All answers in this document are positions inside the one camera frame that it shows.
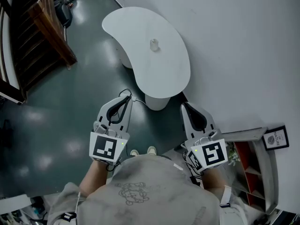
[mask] kidney-shaped table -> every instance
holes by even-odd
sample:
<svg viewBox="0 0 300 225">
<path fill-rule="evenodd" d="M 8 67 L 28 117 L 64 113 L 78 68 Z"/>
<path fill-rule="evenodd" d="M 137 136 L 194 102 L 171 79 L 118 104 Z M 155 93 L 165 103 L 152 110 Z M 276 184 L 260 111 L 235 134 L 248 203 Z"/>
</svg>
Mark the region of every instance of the kidney-shaped table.
<svg viewBox="0 0 300 225">
<path fill-rule="evenodd" d="M 125 7 L 107 15 L 102 27 L 117 41 L 121 62 L 133 69 L 150 109 L 163 109 L 170 97 L 187 86 L 190 64 L 186 46 L 162 16 L 141 7 Z M 158 41 L 156 51 L 150 49 L 153 39 Z"/>
</svg>

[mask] framed picture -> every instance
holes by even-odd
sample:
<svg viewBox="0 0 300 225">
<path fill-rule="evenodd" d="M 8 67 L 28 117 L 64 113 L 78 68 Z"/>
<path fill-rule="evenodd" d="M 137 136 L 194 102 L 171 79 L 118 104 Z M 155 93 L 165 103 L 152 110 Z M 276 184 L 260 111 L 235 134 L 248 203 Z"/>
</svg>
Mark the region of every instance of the framed picture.
<svg viewBox="0 0 300 225">
<path fill-rule="evenodd" d="M 266 150 L 289 147 L 290 144 L 287 138 L 285 126 L 266 131 L 266 133 L 263 135 L 263 144 Z"/>
</svg>

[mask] green floor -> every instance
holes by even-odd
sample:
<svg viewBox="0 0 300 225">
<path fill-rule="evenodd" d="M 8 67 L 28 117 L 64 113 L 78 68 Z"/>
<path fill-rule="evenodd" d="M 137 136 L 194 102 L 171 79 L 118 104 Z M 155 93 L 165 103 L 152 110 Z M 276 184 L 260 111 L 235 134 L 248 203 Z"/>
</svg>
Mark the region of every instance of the green floor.
<svg viewBox="0 0 300 225">
<path fill-rule="evenodd" d="M 0 195 L 46 195 L 61 191 L 71 181 L 80 183 L 91 164 L 90 131 L 101 106 L 125 88 L 138 99 L 143 93 L 134 73 L 118 59 L 112 38 L 101 23 L 118 9 L 114 0 L 76 0 L 68 43 L 78 62 L 70 71 L 61 67 L 29 93 L 28 101 L 7 101 L 0 122 L 9 119 L 14 129 L 13 147 L 0 150 Z M 171 98 L 159 112 L 133 104 L 128 150 L 145 153 L 156 146 L 158 154 L 184 140 L 180 104 L 184 96 Z"/>
</svg>

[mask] wooden staircase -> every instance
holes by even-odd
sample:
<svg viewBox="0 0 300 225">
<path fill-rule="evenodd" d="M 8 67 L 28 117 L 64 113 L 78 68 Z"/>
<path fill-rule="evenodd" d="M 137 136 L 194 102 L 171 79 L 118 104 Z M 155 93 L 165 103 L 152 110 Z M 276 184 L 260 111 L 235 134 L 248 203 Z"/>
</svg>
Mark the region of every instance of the wooden staircase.
<svg viewBox="0 0 300 225">
<path fill-rule="evenodd" d="M 53 0 L 13 0 L 10 36 L 15 72 L 25 93 L 57 66 L 70 68 L 76 62 Z"/>
</svg>

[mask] shoe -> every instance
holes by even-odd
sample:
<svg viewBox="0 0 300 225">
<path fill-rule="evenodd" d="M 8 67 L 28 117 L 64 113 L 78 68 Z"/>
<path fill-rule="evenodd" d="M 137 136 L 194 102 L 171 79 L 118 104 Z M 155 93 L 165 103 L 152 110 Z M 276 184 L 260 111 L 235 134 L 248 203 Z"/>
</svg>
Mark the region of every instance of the shoe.
<svg viewBox="0 0 300 225">
<path fill-rule="evenodd" d="M 137 155 L 140 155 L 140 154 L 137 150 L 133 149 L 133 150 L 131 150 L 130 155 L 137 156 Z"/>
<path fill-rule="evenodd" d="M 150 154 L 150 155 L 156 155 L 156 148 L 153 147 L 153 146 L 150 146 L 147 150 L 147 154 Z"/>
</svg>

